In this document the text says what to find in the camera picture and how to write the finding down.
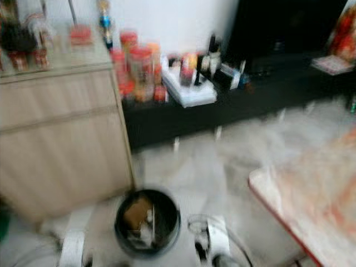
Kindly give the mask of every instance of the glass tabletop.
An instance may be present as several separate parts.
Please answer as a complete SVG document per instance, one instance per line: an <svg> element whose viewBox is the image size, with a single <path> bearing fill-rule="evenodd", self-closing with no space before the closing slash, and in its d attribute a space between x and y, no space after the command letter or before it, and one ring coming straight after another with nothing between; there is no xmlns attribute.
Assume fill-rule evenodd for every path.
<svg viewBox="0 0 356 267"><path fill-rule="evenodd" d="M3 71L0 71L0 83L9 78L21 78L41 73L41 76L51 76L55 73L68 73L80 68L110 68L112 66L110 55L100 38L98 32L92 28L93 43L88 46L72 47L68 33L59 34L52 48L47 50L49 66L40 68L36 66L34 55L27 55L28 68L17 71L13 68L6 51L1 51Z"/></svg>

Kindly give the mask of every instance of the red jar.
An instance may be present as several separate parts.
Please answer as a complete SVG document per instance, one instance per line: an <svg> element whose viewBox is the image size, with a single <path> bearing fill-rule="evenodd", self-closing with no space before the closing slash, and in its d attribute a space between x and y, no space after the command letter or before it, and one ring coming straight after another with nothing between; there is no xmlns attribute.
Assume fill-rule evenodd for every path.
<svg viewBox="0 0 356 267"><path fill-rule="evenodd" d="M17 71L25 71L28 69L27 57L24 52L8 52L8 57L12 62L12 66Z"/></svg>
<svg viewBox="0 0 356 267"><path fill-rule="evenodd" d="M130 106L135 103L135 83L129 81L128 83L121 83L118 85L121 101L124 106Z"/></svg>
<svg viewBox="0 0 356 267"><path fill-rule="evenodd" d="M128 74L125 53L122 50L113 49L110 54L111 54L111 59L113 61L118 83L121 84L128 83L130 77Z"/></svg>
<svg viewBox="0 0 356 267"><path fill-rule="evenodd" d="M122 31L120 33L121 48L125 53L129 53L132 47L137 46L137 33L134 31Z"/></svg>
<svg viewBox="0 0 356 267"><path fill-rule="evenodd" d="M137 102L151 101L154 97L154 85L135 86L135 100Z"/></svg>
<svg viewBox="0 0 356 267"><path fill-rule="evenodd" d="M162 84L162 67L161 67L161 65L154 66L154 80L155 80L155 85Z"/></svg>
<svg viewBox="0 0 356 267"><path fill-rule="evenodd" d="M156 102L166 102L167 89L165 86L156 86L154 99Z"/></svg>
<svg viewBox="0 0 356 267"><path fill-rule="evenodd" d="M153 83L152 51L148 47L130 50L130 72L136 83Z"/></svg>
<svg viewBox="0 0 356 267"><path fill-rule="evenodd" d="M34 61L36 62L38 68L49 67L50 63L48 62L46 49L36 50L34 51L33 55L34 55Z"/></svg>

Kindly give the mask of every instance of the red table edge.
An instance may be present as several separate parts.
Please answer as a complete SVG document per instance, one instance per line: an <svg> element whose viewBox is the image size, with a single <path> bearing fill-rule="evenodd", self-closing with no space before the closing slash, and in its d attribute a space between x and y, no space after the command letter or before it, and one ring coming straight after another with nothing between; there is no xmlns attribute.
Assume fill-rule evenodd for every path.
<svg viewBox="0 0 356 267"><path fill-rule="evenodd" d="M313 262L319 267L323 266L320 261L317 259L317 257L314 256L312 252L308 249L307 246L303 244L303 242L293 233L291 228L283 221L283 219L277 214L277 212L264 200L264 198L258 193L258 191L253 187L253 185L250 182L250 178L248 178L248 184L250 190L253 192L253 194L257 197L257 199L265 206L265 208L277 219L277 221L284 227L284 229L292 236L292 238L301 246L301 248L305 251L305 253L311 257Z"/></svg>

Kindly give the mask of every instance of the red lid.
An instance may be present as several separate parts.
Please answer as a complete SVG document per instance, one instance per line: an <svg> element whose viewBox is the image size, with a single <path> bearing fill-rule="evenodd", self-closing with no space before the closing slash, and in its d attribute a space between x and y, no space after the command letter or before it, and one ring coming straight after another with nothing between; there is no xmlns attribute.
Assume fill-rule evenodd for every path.
<svg viewBox="0 0 356 267"><path fill-rule="evenodd" d="M141 60L150 57L152 51L148 47L133 47L130 49L130 55L135 60Z"/></svg>
<svg viewBox="0 0 356 267"><path fill-rule="evenodd" d="M125 53L120 49L115 49L114 48L114 49L111 50L110 54L111 54L111 59L113 61L123 61L123 60L125 60Z"/></svg>
<svg viewBox="0 0 356 267"><path fill-rule="evenodd" d="M133 31L122 31L120 33L120 40L123 43L137 41L137 33Z"/></svg>
<svg viewBox="0 0 356 267"><path fill-rule="evenodd" d="M162 66L161 65L155 65L154 69L155 69L155 73L160 73L162 71Z"/></svg>
<svg viewBox="0 0 356 267"><path fill-rule="evenodd" d="M120 89L120 93L127 95L134 91L135 83L133 81L129 81L128 83L119 84L118 87Z"/></svg>

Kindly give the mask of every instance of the black tv stand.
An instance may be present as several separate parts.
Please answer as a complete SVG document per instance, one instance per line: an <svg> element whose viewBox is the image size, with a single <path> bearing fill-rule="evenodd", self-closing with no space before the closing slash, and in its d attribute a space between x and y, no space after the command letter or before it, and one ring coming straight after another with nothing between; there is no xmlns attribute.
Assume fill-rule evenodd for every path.
<svg viewBox="0 0 356 267"><path fill-rule="evenodd" d="M296 70L310 66L312 59L325 56L325 51L308 53L276 53L247 60L247 71L252 76L270 76L275 72Z"/></svg>
<svg viewBox="0 0 356 267"><path fill-rule="evenodd" d="M217 101L209 105L183 108L170 97L168 103L152 101L124 107L131 148L137 150L310 101L342 95L350 98L355 91L356 75L349 72L333 77L309 66L299 66L251 79L254 93L241 86L230 91L214 85Z"/></svg>

